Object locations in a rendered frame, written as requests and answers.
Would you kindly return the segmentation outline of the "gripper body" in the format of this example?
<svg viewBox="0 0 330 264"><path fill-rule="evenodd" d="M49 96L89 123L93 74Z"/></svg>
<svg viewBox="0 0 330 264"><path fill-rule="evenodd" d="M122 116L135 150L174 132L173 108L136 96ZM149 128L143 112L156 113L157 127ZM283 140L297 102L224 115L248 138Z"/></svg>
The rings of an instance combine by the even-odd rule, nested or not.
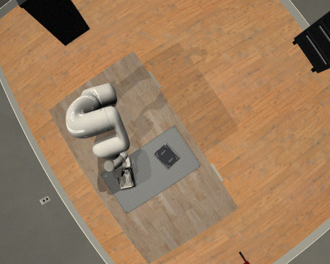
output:
<svg viewBox="0 0 330 264"><path fill-rule="evenodd" d="M122 164L122 168L129 168L131 167L132 162L131 162L131 158L128 156L128 158L123 162Z"/></svg>

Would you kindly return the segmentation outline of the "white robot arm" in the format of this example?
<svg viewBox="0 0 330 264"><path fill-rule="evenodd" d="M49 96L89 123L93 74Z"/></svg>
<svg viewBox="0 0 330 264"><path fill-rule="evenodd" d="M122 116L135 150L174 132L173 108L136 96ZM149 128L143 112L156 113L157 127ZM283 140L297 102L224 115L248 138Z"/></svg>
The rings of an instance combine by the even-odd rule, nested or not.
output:
<svg viewBox="0 0 330 264"><path fill-rule="evenodd" d="M120 178L125 172L122 164L128 158L125 151L130 142L118 110L111 106L116 103L117 95L111 84L91 87L69 106L65 120L69 133L78 139L116 130L115 134L97 140L92 150L98 158L106 159L105 170L116 170L115 177Z"/></svg>

